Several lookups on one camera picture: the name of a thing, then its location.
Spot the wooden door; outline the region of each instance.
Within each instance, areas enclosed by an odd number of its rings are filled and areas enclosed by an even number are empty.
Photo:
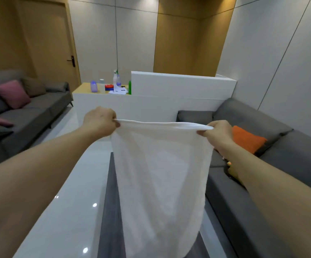
[[[74,54],[64,4],[19,0],[19,5],[38,78],[68,82],[73,92],[79,86],[79,78],[72,63]]]

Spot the hand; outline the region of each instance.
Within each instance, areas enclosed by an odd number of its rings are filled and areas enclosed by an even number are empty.
[[[116,112],[112,109],[97,107],[84,117],[81,130],[84,130],[94,141],[110,136],[120,124],[115,120]]]
[[[214,129],[199,130],[197,134],[206,137],[209,143],[223,155],[225,146],[234,144],[231,125],[226,120],[217,120],[210,122],[207,126],[212,126]]]

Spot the white towel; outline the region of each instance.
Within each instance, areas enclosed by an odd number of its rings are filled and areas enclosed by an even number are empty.
[[[203,217],[210,126],[119,120],[111,136],[127,258],[183,258]]]

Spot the orange pillow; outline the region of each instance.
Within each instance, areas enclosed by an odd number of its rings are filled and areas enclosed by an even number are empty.
[[[266,138],[253,135],[238,126],[232,128],[232,134],[234,142],[252,154],[267,141]]]

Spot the door handle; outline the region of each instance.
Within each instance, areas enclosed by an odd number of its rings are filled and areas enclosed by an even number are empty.
[[[72,62],[72,65],[73,65],[73,67],[75,68],[75,60],[74,60],[74,56],[71,56],[71,60],[67,60],[67,61],[71,61]]]

